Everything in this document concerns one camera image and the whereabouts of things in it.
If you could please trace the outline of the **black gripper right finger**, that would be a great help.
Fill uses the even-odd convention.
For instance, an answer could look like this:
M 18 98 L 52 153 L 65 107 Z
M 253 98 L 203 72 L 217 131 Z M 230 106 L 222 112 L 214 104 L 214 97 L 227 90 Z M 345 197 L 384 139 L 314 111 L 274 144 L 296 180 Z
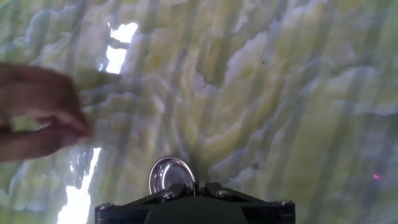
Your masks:
M 221 206 L 229 216 L 237 215 L 232 208 L 237 208 L 248 223 L 294 224 L 295 204 L 291 200 L 266 202 L 256 197 L 223 187 L 218 182 L 206 182 L 199 188 L 199 196 L 226 202 Z

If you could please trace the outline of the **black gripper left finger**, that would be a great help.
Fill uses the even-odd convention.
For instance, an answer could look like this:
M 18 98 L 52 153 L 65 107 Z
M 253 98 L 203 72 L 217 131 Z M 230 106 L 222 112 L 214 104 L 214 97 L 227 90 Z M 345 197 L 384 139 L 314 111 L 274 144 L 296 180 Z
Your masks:
M 197 193 L 197 184 L 172 184 L 166 190 L 145 196 L 125 205 L 103 203 L 95 208 L 95 224 L 144 223 L 149 212 L 160 205 L 184 197 L 193 197 Z

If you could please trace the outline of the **person's left hand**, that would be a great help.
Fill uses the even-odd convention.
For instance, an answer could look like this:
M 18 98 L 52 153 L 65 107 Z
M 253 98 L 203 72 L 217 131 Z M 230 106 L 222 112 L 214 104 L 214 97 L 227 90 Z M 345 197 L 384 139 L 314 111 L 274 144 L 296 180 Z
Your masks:
M 13 131 L 11 118 L 32 116 L 36 131 Z M 32 65 L 1 63 L 1 161 L 49 156 L 91 136 L 72 80 Z

